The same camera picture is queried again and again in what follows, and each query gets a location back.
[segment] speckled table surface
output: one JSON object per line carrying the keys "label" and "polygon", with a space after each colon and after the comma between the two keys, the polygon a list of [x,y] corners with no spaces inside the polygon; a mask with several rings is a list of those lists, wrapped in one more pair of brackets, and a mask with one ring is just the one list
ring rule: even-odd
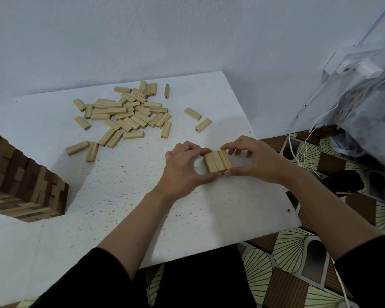
{"label": "speckled table surface", "polygon": [[[67,156],[64,148],[82,140],[98,141],[108,127],[82,116],[72,103],[80,98],[118,100],[115,84],[41,93],[16,98],[2,136],[25,155],[47,166],[70,184],[64,216],[25,224],[0,216],[0,298],[40,295],[77,260],[102,240],[150,191],[161,176],[164,154],[189,140],[219,149],[252,128],[222,72],[157,79],[157,96],[172,115],[169,139],[160,129],[146,128],[143,139],[121,140],[112,150],[100,147],[95,163],[85,152]],[[171,87],[164,99],[164,85]],[[120,84],[138,87],[139,82]],[[198,134],[199,123],[184,113],[190,107],[213,123]],[[233,165],[248,162],[231,157]],[[202,159],[195,162],[204,172]],[[175,203],[163,220],[142,263],[149,266],[228,244],[299,226],[301,223],[282,186],[250,177],[223,177],[197,188]]]}

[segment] black sleeve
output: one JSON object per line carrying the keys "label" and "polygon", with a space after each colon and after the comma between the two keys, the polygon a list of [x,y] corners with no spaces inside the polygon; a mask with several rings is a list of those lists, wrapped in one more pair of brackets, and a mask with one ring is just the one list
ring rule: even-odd
{"label": "black sleeve", "polygon": [[349,251],[335,268],[360,308],[385,307],[385,236]]}
{"label": "black sleeve", "polygon": [[124,267],[107,251],[93,248],[30,307],[125,307],[130,297]]}

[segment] left hand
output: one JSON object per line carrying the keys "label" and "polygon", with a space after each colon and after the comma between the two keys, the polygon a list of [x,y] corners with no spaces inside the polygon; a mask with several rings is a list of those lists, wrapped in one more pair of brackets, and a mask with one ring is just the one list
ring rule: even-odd
{"label": "left hand", "polygon": [[192,142],[177,144],[172,151],[165,154],[167,164],[153,191],[159,192],[169,202],[175,202],[189,195],[196,187],[221,177],[222,173],[218,172],[200,175],[192,166],[193,159],[211,151]]}

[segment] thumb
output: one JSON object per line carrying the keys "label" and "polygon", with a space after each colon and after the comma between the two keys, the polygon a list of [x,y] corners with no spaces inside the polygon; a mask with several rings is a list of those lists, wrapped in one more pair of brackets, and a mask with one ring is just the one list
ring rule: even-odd
{"label": "thumb", "polygon": [[224,172],[225,176],[251,176],[251,168],[249,166],[231,167]]}
{"label": "thumb", "polygon": [[212,181],[215,181],[217,178],[221,176],[222,176],[222,173],[218,173],[218,172],[208,173],[204,175],[197,175],[197,178],[196,178],[197,186],[208,184]]}

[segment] forearm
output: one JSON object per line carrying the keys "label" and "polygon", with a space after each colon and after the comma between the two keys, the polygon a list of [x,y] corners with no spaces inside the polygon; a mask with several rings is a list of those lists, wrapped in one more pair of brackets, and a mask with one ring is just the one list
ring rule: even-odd
{"label": "forearm", "polygon": [[312,174],[296,165],[289,172],[285,186],[300,202],[333,259],[382,235]]}
{"label": "forearm", "polygon": [[156,191],[146,194],[138,206],[98,245],[115,256],[131,280],[144,258],[157,227],[173,202]]}

